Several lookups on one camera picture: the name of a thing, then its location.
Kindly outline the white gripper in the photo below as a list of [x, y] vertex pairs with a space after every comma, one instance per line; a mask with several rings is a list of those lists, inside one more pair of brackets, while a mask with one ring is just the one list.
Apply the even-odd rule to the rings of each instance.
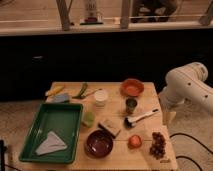
[[173, 108], [177, 106], [177, 103], [169, 99], [164, 93], [159, 94], [159, 101], [163, 112], [163, 124], [169, 125], [176, 116]]

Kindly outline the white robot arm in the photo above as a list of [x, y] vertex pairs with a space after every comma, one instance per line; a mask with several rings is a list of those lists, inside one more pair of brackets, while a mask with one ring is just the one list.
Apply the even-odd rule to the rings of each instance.
[[176, 116], [174, 108], [189, 100], [213, 115], [213, 88], [205, 84], [206, 66], [192, 62], [170, 70], [165, 77], [166, 86], [158, 94], [163, 112], [163, 124], [169, 125]]

